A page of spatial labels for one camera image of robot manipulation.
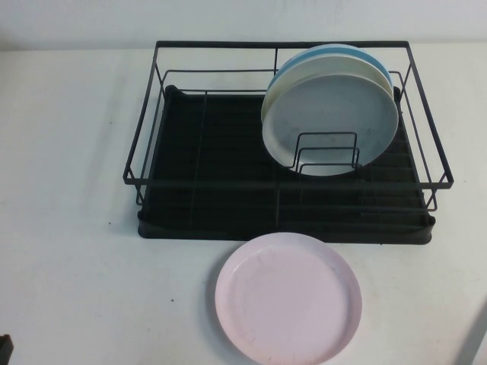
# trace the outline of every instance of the black drip tray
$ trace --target black drip tray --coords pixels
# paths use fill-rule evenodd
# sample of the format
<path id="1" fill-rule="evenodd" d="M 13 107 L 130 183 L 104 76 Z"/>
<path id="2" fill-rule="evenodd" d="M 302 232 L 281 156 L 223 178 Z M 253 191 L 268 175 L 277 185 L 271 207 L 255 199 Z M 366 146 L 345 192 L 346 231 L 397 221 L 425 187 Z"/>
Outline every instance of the black drip tray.
<path id="1" fill-rule="evenodd" d="M 165 97 L 151 178 L 181 183 L 148 187 L 138 215 L 142 236 L 249 240 L 291 231 L 329 242 L 431 239 L 434 218 L 419 189 L 299 188 L 319 179 L 349 186 L 418 183 L 402 117 L 393 142 L 373 163 L 341 176 L 300 176 L 267 153 L 262 95 L 189 95 L 169 86 Z"/>

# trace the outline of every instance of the table surface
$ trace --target table surface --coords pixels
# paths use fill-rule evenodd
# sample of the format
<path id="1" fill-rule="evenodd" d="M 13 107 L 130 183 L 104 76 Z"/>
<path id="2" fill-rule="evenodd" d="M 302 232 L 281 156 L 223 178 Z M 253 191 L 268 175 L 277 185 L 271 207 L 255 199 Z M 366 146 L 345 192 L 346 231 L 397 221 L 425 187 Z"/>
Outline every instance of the table surface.
<path id="1" fill-rule="evenodd" d="M 331 244 L 364 310 L 329 364 L 465 364 L 487 329 L 487 44 L 412 46 L 456 183 L 425 246 Z M 122 171 L 153 51 L 0 52 L 0 333 L 11 364 L 250 364 L 213 290 L 242 243 L 144 240 Z"/>

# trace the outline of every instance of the plate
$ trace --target plate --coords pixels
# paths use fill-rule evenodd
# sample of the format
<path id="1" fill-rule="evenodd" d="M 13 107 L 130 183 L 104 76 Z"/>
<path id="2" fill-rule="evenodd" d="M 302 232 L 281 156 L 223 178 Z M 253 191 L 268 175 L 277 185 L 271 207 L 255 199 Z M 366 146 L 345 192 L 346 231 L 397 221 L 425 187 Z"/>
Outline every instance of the plate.
<path id="1" fill-rule="evenodd" d="M 361 165 L 375 160 L 397 123 L 396 104 L 380 85 L 355 75 L 319 76 L 293 85 L 270 106 L 263 140 L 282 166 L 332 176 L 353 171 L 358 152 Z M 298 144 L 302 133 L 315 135 L 302 135 Z"/>
<path id="2" fill-rule="evenodd" d="M 280 69 L 277 71 L 272 78 L 271 82 L 269 83 L 269 86 L 267 87 L 267 90 L 278 80 L 281 76 L 283 76 L 286 71 L 295 65 L 297 65 L 300 62 L 303 62 L 305 59 L 309 59 L 314 56 L 321 56 L 325 54 L 331 54 L 331 53 L 339 53 L 343 55 L 348 55 L 348 56 L 354 56 L 358 59 L 362 59 L 371 65 L 375 66 L 384 74 L 384 76 L 387 78 L 389 81 L 390 86 L 393 86 L 393 81 L 390 78 L 389 72 L 387 68 L 375 57 L 373 57 L 371 54 L 368 52 L 365 52 L 363 49 L 354 47 L 354 46 L 349 46 L 348 44 L 324 44 L 322 46 L 316 46 L 313 48 L 306 49 L 300 53 L 298 53 L 296 56 L 292 57 L 289 59 Z"/>
<path id="3" fill-rule="evenodd" d="M 370 63 L 353 56 L 341 54 L 325 54 L 311 57 L 290 67 L 286 73 L 278 78 L 267 90 L 261 110 L 261 120 L 264 121 L 267 110 L 272 103 L 293 84 L 316 76 L 347 74 L 367 78 L 387 90 L 393 99 L 393 87 L 384 74 Z"/>
<path id="4" fill-rule="evenodd" d="M 345 260 L 323 242 L 273 233 L 226 261 L 215 292 L 224 332 L 265 365 L 314 365 L 337 355 L 361 318 L 361 293 Z"/>

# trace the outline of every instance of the white wall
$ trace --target white wall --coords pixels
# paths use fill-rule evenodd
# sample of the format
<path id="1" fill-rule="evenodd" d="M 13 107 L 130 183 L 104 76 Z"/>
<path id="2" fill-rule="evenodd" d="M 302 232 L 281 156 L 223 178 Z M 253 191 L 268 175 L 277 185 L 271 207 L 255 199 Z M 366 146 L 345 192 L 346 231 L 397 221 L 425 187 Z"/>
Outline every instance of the white wall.
<path id="1" fill-rule="evenodd" d="M 484 40 L 486 0 L 0 0 L 0 49 L 155 40 Z"/>

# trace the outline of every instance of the black dish rack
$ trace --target black dish rack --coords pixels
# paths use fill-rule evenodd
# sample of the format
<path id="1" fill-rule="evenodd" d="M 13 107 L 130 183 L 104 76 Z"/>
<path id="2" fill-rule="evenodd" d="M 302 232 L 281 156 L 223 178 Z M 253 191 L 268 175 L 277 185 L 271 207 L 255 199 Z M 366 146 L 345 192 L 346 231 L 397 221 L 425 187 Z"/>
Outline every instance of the black dish rack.
<path id="1" fill-rule="evenodd" d="M 409 64 L 404 77 L 399 71 L 390 71 L 400 86 L 394 88 L 399 127 L 393 142 L 375 161 L 362 166 L 356 148 L 360 136 L 347 133 L 351 142 L 342 148 L 351 151 L 353 171 L 341 176 L 301 175 L 280 166 L 269 156 L 260 121 L 265 88 L 166 85 L 171 75 L 185 75 L 191 80 L 195 75 L 220 79 L 229 74 L 245 75 L 243 83 L 246 84 L 250 73 L 266 75 L 262 79 L 267 83 L 278 70 L 279 52 L 326 43 L 330 42 L 156 43 L 142 112 L 123 174 L 125 183 L 137 190 L 141 236 L 249 240 L 266 233 L 291 231 L 327 242 L 423 244 L 430 241 L 435 219 L 429 212 L 437 209 L 436 193 L 439 189 L 449 189 L 454 178 L 408 42 L 340 42 L 362 48 L 399 49 Z M 271 67 L 162 68 L 158 59 L 162 49 L 260 50 L 271 56 L 266 63 Z M 431 177 L 428 151 L 422 147 L 409 89 L 406 90 L 408 80 L 413 78 L 439 161 L 437 165 L 441 166 L 437 181 Z M 154 115 L 148 116 L 149 104 L 155 104 Z M 146 117 L 151 120 L 149 123 L 144 123 Z M 148 137 L 146 148 L 145 142 L 138 143 L 143 135 Z M 295 170 L 300 166 L 298 162 L 304 150 L 299 146 L 300 138 L 294 157 Z M 411 141 L 415 141 L 416 153 Z M 144 147 L 140 154 L 136 153 L 138 146 Z M 314 149 L 327 147 L 321 145 Z M 417 164 L 421 165 L 425 181 L 419 176 Z M 141 170 L 138 177 L 133 165 Z"/>

